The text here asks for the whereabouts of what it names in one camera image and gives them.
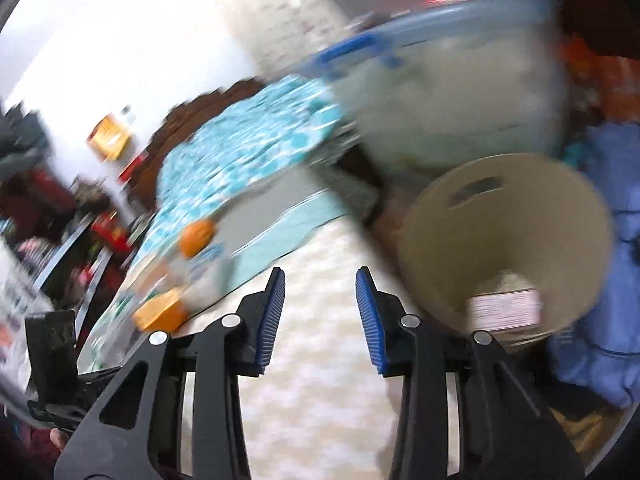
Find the orange fruit piece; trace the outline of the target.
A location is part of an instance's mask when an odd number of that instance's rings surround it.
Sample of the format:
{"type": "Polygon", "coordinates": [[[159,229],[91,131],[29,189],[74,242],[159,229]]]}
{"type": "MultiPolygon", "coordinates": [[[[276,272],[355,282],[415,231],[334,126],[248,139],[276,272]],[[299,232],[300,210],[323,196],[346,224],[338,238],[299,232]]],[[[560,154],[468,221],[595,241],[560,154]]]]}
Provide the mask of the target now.
{"type": "Polygon", "coordinates": [[[186,226],[179,237],[179,249],[184,258],[193,258],[201,252],[217,233],[216,223],[210,219],[194,221],[186,226]]]}

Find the orange peel piece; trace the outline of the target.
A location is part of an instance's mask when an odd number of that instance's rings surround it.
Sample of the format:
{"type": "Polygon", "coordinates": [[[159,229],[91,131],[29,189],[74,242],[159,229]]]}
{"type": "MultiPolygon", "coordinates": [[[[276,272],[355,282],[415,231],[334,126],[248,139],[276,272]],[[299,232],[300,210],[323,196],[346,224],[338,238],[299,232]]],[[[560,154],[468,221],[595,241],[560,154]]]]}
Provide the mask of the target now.
{"type": "Polygon", "coordinates": [[[171,334],[178,330],[188,317],[188,309],[182,301],[182,290],[175,287],[145,301],[134,312],[132,320],[137,329],[143,333],[161,330],[171,334]]]}

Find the teal patterned duvet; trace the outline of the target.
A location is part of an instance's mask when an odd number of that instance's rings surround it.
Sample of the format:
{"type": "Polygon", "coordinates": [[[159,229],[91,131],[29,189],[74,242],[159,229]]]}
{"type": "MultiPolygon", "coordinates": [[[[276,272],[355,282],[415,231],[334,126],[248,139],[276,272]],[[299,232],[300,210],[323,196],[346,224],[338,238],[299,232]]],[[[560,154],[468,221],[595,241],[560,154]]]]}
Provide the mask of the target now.
{"type": "Polygon", "coordinates": [[[302,162],[343,118],[332,90],[320,79],[288,75],[265,85],[165,157],[139,258],[157,252],[249,185],[302,162]]]}

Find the white cactus print fabric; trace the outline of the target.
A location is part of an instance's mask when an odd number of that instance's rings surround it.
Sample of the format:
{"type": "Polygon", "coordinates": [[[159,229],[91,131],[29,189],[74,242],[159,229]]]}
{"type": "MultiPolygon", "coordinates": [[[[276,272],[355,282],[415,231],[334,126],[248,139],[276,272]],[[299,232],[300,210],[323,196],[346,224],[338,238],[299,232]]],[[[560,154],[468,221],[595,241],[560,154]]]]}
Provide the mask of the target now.
{"type": "Polygon", "coordinates": [[[25,320],[29,315],[51,312],[53,304],[35,288],[4,238],[0,272],[1,378],[11,391],[25,393],[32,374],[25,320]]]}

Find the grey metal shelf unit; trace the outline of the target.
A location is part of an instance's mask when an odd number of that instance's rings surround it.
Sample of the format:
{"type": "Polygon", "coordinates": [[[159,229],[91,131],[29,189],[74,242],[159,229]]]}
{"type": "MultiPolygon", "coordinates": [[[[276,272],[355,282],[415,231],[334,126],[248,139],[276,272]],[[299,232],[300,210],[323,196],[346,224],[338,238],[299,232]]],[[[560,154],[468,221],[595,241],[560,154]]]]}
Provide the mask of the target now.
{"type": "Polygon", "coordinates": [[[69,188],[43,166],[1,182],[1,235],[56,310],[76,314],[84,341],[124,281],[139,220],[126,221],[99,182],[79,179],[69,188]],[[113,254],[91,232],[102,212],[116,211],[128,232],[127,257],[113,254]]]}

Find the white snack wrapper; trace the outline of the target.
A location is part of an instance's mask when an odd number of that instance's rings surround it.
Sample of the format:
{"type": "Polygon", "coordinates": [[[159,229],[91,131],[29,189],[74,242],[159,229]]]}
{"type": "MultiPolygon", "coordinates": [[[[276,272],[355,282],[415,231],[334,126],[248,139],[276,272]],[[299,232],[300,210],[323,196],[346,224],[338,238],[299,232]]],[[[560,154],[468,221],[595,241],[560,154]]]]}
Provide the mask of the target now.
{"type": "Polygon", "coordinates": [[[528,330],[540,323],[541,310],[538,289],[512,270],[500,271],[493,278],[478,283],[466,303],[472,332],[528,330]]]}

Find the red gift box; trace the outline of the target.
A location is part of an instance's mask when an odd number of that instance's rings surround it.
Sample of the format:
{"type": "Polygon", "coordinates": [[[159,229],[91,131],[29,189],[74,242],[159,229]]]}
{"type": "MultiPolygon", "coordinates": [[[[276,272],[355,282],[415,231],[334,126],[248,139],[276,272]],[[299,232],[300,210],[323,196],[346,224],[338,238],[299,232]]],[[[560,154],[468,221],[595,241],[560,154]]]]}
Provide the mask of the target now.
{"type": "Polygon", "coordinates": [[[116,211],[105,211],[92,222],[91,232],[113,254],[127,257],[131,252],[128,242],[128,232],[119,222],[116,211]]]}

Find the dark wooden headboard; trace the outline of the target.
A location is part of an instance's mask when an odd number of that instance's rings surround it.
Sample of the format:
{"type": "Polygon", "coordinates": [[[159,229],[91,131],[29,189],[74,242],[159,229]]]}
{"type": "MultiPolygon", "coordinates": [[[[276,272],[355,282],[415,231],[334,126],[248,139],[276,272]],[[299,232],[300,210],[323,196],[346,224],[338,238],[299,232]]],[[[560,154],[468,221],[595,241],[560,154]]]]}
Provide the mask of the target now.
{"type": "Polygon", "coordinates": [[[156,208],[157,178],[165,157],[179,144],[190,140],[194,132],[229,106],[256,96],[265,89],[263,81],[248,78],[226,90],[203,93],[192,101],[172,108],[146,147],[146,157],[132,172],[127,183],[130,194],[146,209],[156,208]]]}

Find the yellow red wall calendar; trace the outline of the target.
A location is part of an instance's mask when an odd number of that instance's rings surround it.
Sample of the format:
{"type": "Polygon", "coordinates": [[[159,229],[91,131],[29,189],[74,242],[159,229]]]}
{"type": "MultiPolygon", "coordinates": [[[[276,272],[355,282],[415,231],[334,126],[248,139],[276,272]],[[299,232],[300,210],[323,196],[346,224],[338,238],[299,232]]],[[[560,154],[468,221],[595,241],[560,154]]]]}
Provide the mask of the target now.
{"type": "Polygon", "coordinates": [[[129,131],[108,114],[96,124],[87,142],[100,159],[114,162],[125,151],[130,139],[129,131]]]}

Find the beige trash bin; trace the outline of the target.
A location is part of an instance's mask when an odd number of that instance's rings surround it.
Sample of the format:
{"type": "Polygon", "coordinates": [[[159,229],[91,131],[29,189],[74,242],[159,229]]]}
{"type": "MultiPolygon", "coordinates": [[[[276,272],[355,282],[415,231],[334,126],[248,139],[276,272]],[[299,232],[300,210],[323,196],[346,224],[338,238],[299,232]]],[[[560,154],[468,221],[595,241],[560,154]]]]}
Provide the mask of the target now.
{"type": "Polygon", "coordinates": [[[612,214],[590,181],[564,162],[505,154],[467,162],[431,183],[398,235],[399,269],[416,305],[470,332],[473,289],[512,270],[531,281],[540,323],[498,333],[509,346],[546,338],[597,302],[613,249],[612,214]]]}

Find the beige chevron bed blanket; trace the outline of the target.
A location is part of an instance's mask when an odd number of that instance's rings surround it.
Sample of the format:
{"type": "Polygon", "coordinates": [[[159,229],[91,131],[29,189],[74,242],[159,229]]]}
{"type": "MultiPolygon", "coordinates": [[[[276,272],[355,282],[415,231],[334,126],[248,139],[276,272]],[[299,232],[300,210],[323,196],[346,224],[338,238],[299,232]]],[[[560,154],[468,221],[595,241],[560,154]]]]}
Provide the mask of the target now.
{"type": "Polygon", "coordinates": [[[239,381],[250,474],[255,479],[386,479],[392,472],[402,381],[371,363],[356,274],[408,294],[334,191],[305,166],[252,184],[218,214],[220,238],[238,256],[264,252],[252,278],[192,315],[196,334],[262,290],[273,268],[285,298],[265,374],[239,381]]]}

